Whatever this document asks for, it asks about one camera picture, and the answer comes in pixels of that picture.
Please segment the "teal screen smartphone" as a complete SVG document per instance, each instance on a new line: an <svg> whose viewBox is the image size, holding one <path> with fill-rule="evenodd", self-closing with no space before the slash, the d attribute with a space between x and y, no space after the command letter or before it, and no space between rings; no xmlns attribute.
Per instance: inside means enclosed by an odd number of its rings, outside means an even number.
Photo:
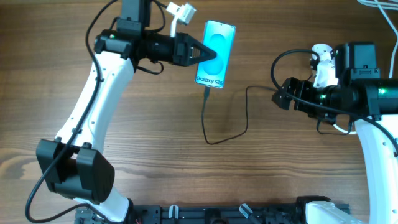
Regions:
<svg viewBox="0 0 398 224"><path fill-rule="evenodd" d="M197 67L195 82L213 88L223 88L233 47L236 27L218 21L207 21L203 44L216 52L214 59L201 62Z"/></svg>

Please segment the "white power strip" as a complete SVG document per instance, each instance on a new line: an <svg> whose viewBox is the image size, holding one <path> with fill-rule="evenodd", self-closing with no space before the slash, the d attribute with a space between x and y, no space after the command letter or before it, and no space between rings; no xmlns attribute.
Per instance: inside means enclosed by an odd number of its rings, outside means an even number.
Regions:
<svg viewBox="0 0 398 224"><path fill-rule="evenodd" d="M313 70L315 88L323 88L337 85L338 79L335 75L335 59L331 57L332 48L327 44L315 44L312 51L320 56L317 69Z"/></svg>

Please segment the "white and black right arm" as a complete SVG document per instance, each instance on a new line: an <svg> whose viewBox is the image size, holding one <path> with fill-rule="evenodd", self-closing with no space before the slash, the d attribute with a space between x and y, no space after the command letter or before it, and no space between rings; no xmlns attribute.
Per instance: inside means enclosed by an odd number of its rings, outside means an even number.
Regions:
<svg viewBox="0 0 398 224"><path fill-rule="evenodd" d="M397 79L381 78L372 42L308 53L315 80L291 77L280 85L272 74L273 102L284 110L293 104L318 123L349 116L364 155L369 222L397 223Z"/></svg>

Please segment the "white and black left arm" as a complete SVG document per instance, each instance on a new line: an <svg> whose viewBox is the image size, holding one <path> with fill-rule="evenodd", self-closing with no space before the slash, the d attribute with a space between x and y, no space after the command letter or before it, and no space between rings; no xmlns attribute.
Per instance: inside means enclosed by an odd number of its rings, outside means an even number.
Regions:
<svg viewBox="0 0 398 224"><path fill-rule="evenodd" d="M114 167L104 158L104 139L118 101L139 62L187 67L214 59L216 53L186 33L195 8L191 4L159 5L173 20L170 34L150 28L151 1L124 1L111 27L87 45L92 68L67 122L53 140L41 140L36 156L42 170L40 184L77 207L94 213L98 223L139 223L133 202L114 186Z"/></svg>

